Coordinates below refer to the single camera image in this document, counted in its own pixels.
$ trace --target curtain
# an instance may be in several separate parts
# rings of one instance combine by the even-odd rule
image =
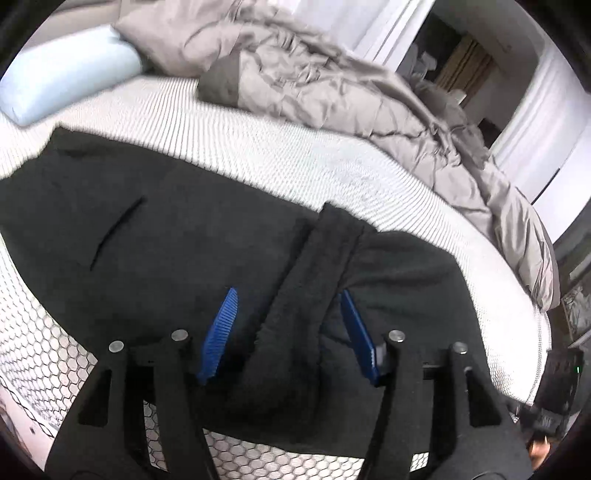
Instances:
[[[462,90],[466,94],[464,105],[495,68],[496,64],[484,48],[466,34],[449,57],[435,83],[446,91]]]

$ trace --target mattress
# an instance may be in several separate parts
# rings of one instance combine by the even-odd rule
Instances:
[[[454,255],[472,296],[495,387],[533,402],[551,348],[548,318],[466,219],[368,142],[198,102],[196,85],[192,79],[141,76],[27,129],[0,116],[0,176],[37,155],[61,124],[182,158],[316,211],[331,201],[380,231],[410,232]],[[43,432],[54,436],[96,359],[27,289],[2,240],[0,320],[0,382]],[[149,404],[145,424],[151,460],[164,468],[157,411]],[[206,437],[225,478],[348,477],[362,463],[284,452],[223,432]],[[428,457],[416,453],[413,468]]]

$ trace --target bed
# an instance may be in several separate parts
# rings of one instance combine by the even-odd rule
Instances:
[[[457,259],[495,387],[533,402],[551,348],[547,316],[466,219],[368,142],[197,102],[195,87],[192,79],[140,76],[26,129],[0,116],[0,175],[37,155],[62,124],[182,158],[314,210],[331,200],[381,231],[411,232]],[[0,320],[0,382],[53,437],[96,359],[27,289],[4,242]],[[145,416],[151,460],[165,467],[155,407],[146,404]],[[321,472],[337,478],[355,475],[361,466],[358,459],[301,456],[221,433],[207,439],[226,478],[289,480]],[[416,453],[413,468],[426,462],[427,452]]]

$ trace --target white mattress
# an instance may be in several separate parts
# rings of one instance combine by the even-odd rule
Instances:
[[[200,103],[195,87],[195,80],[138,77],[27,129],[0,115],[0,176],[37,155],[62,124],[183,158],[314,210],[331,201],[379,230],[411,232],[457,259],[497,389],[533,401],[551,347],[547,316],[475,228],[370,143]],[[27,289],[0,241],[2,384],[54,435],[94,363]],[[162,465],[150,406],[146,417],[152,459]],[[361,466],[221,434],[209,434],[208,441],[227,478],[337,478],[354,476]]]

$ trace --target black device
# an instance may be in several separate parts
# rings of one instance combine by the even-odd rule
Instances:
[[[182,367],[189,342],[177,332],[158,343],[130,348],[114,342],[68,411],[46,474],[52,480],[218,479],[199,404],[189,401],[194,381]],[[384,374],[376,386],[383,389],[383,400],[360,480],[410,475],[522,480],[531,475],[517,427],[466,345],[451,345],[442,365],[424,364],[417,345],[391,332],[384,335],[384,349]],[[425,468],[410,473],[422,423],[417,404],[424,380],[435,385],[430,456]],[[146,398],[157,406],[168,472],[151,466],[148,459]]]

